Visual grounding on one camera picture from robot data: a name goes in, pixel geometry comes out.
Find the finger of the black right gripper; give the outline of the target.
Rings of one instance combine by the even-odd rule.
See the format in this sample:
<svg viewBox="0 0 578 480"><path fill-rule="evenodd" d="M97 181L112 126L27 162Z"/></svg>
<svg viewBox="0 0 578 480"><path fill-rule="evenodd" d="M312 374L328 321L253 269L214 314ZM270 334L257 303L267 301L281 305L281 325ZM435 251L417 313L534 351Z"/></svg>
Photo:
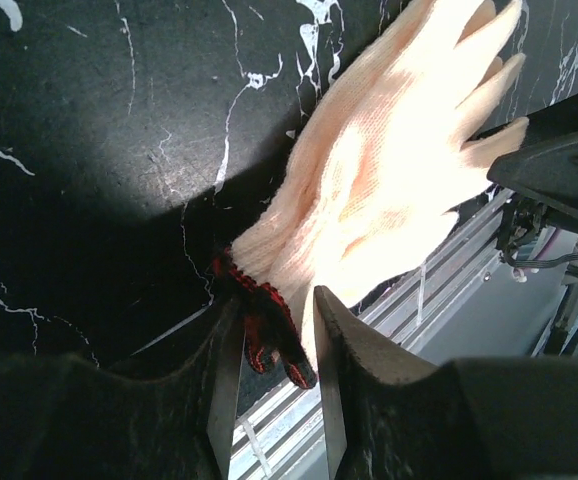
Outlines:
<svg viewBox="0 0 578 480"><path fill-rule="evenodd" d="M520 149L495 160L487 179L548 206L552 225L578 232L578 94L528 120Z"/></svg>

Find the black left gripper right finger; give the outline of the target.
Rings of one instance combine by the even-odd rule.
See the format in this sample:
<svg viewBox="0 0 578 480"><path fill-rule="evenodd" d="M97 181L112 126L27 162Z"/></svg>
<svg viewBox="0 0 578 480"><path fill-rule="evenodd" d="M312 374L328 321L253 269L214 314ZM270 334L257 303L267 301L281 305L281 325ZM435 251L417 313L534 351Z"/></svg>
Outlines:
<svg viewBox="0 0 578 480"><path fill-rule="evenodd" d="M317 318L358 318L324 286L313 300L322 386ZM331 478L578 479L578 357L414 357L426 375L344 387L342 418L324 427Z"/></svg>

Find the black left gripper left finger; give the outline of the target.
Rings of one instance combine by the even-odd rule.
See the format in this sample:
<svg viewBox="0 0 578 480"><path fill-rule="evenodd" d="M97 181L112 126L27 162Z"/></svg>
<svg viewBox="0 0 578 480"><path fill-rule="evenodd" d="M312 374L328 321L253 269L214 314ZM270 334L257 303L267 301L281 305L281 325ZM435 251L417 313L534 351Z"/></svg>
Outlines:
<svg viewBox="0 0 578 480"><path fill-rule="evenodd" d="M0 479L226 478L239 306L206 311L194 354L163 342L115 371L73 354L0 353Z"/></svg>

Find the cream knit glove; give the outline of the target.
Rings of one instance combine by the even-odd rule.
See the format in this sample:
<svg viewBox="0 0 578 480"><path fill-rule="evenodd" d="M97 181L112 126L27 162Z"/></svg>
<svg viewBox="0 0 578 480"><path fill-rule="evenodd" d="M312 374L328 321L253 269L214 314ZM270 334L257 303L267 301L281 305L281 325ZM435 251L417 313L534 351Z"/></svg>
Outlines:
<svg viewBox="0 0 578 480"><path fill-rule="evenodd" d="M518 1L413 1L324 95L259 219L214 260L241 298L244 355L264 374L282 365L317 382L313 291L350 307L418 268L448 237L459 204L521 146L529 124L477 132L525 57L500 51Z"/></svg>

